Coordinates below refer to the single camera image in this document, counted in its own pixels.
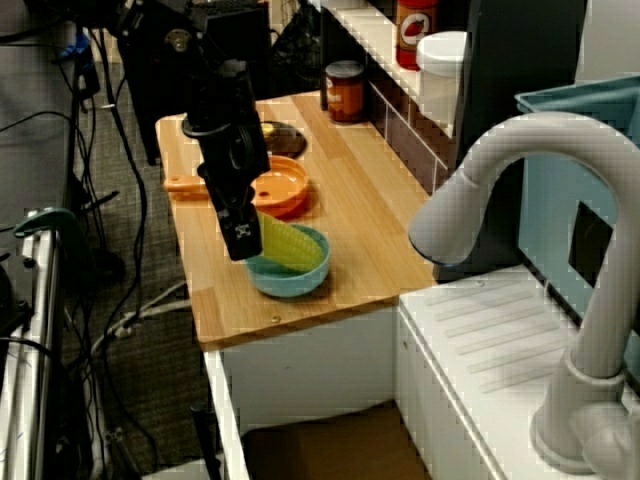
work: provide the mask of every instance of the jar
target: jar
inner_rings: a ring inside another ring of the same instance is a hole
[[[418,43],[420,113],[431,120],[453,125],[467,34],[441,32]]]
[[[363,120],[364,67],[353,60],[334,62],[325,70],[327,77],[327,113],[335,123]]]
[[[398,0],[396,61],[408,70],[419,70],[416,48],[420,40],[436,33],[438,0]]]

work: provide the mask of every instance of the tile backsplash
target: tile backsplash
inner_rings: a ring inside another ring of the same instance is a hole
[[[431,195],[449,176],[451,140],[375,62],[367,66],[369,121]]]

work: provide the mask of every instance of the white container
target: white container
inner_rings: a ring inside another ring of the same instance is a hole
[[[418,43],[418,107],[422,115],[435,122],[453,125],[455,120],[466,40],[466,32],[441,32]]]

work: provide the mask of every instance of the jar lid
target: jar lid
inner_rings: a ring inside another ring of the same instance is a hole
[[[326,72],[333,78],[354,78],[362,75],[364,67],[355,60],[341,60],[329,65]]]
[[[466,32],[434,33],[418,43],[416,62],[426,72],[456,77],[462,68],[466,43]]]

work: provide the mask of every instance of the wooden countertop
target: wooden countertop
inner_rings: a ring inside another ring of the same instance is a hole
[[[401,293],[435,284],[431,264],[407,237],[408,224],[428,195],[371,124],[332,124],[320,110],[317,92],[258,102],[257,108],[262,120],[294,125],[307,139],[298,160],[311,187],[306,210],[293,221],[327,236],[329,274],[302,297],[265,295],[249,281],[244,263],[229,258],[210,201],[171,196],[204,351],[395,304]],[[195,175],[201,162],[197,142],[182,133],[182,118],[156,124],[166,176]]]

